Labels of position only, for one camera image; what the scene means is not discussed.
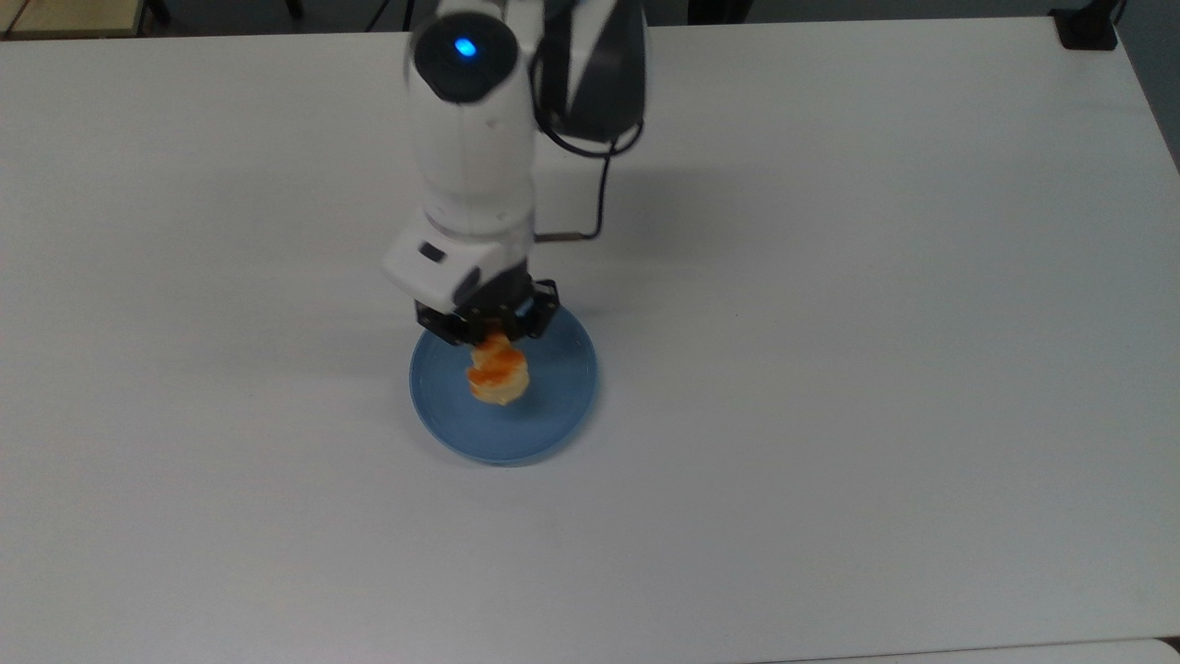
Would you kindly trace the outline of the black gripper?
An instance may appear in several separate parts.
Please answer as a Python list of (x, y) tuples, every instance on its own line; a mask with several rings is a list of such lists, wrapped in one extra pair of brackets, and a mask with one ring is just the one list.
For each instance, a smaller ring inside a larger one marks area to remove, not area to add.
[(527, 259), (496, 276), (480, 267), (468, 269), (455, 285), (455, 313), (442, 314), (414, 302), (417, 321), (425, 331), (448, 346), (479, 346), (481, 321), (494, 321), (509, 338), (542, 338), (560, 311), (560, 294), (553, 280), (532, 280)]

